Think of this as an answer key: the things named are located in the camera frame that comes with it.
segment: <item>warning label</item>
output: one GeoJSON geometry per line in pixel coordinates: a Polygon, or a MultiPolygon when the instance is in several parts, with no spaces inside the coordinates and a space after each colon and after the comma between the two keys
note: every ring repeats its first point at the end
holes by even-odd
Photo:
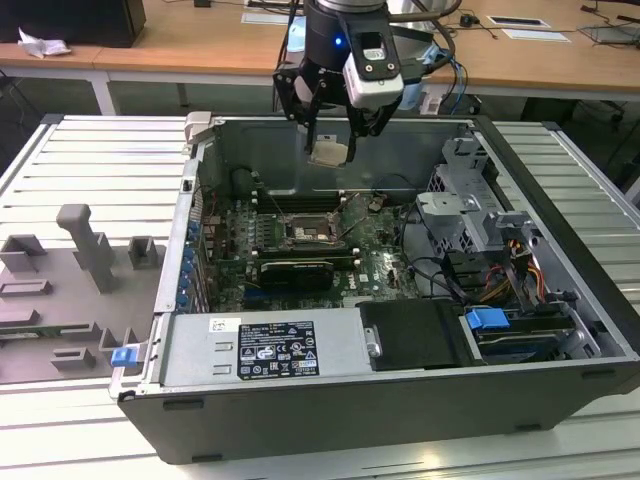
{"type": "Polygon", "coordinates": [[[313,322],[242,324],[238,345],[242,380],[320,375],[313,322]]]}

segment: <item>wooden desk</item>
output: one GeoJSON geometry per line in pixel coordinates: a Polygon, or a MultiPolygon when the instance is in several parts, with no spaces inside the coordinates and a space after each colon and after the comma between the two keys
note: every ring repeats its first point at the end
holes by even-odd
{"type": "MultiPolygon", "coordinates": [[[[541,18],[552,30],[575,30],[602,24],[581,12],[587,0],[464,0],[482,24],[486,15],[541,18]]],[[[165,3],[145,0],[147,23],[130,49],[73,47],[74,53],[38,60],[15,45],[0,45],[0,68],[8,75],[83,78],[92,83],[101,111],[117,108],[110,81],[271,85],[271,73],[284,35],[282,25],[241,23],[239,5],[193,7],[190,0],[165,3]]],[[[640,16],[640,8],[600,3],[601,13],[640,16]]],[[[453,13],[443,23],[457,24],[453,13]]],[[[511,40],[494,30],[460,30],[457,58],[469,71],[468,93],[640,101],[640,52],[633,48],[593,46],[579,32],[565,33],[570,43],[511,40]]],[[[436,72],[429,85],[453,80],[449,67],[436,72]]]]}

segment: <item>white paper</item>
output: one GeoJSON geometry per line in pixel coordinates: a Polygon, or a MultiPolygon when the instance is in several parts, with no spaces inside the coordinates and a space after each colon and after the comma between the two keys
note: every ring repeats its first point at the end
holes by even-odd
{"type": "Polygon", "coordinates": [[[20,32],[18,45],[20,45],[29,55],[44,58],[45,55],[64,55],[66,53],[71,53],[67,44],[62,40],[42,40],[41,38],[27,35],[21,28],[19,28],[18,31],[20,32]]]}
{"type": "Polygon", "coordinates": [[[567,37],[561,33],[545,32],[538,30],[514,30],[503,28],[502,31],[514,40],[541,40],[543,42],[570,42],[567,37]]]}

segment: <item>blue latch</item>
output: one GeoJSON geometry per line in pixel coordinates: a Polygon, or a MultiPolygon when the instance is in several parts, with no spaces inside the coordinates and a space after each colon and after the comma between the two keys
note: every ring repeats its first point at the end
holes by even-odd
{"type": "Polygon", "coordinates": [[[509,328],[509,319],[501,308],[473,308],[465,315],[471,329],[509,328]]]}
{"type": "Polygon", "coordinates": [[[119,347],[111,354],[111,366],[116,367],[136,367],[138,365],[138,348],[119,347]]]}

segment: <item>black case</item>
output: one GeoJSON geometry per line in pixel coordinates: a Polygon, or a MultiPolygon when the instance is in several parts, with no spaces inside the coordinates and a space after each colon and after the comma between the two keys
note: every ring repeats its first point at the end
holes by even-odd
{"type": "Polygon", "coordinates": [[[146,16],[142,0],[0,0],[0,42],[14,43],[18,28],[45,40],[130,47],[146,16]]]}

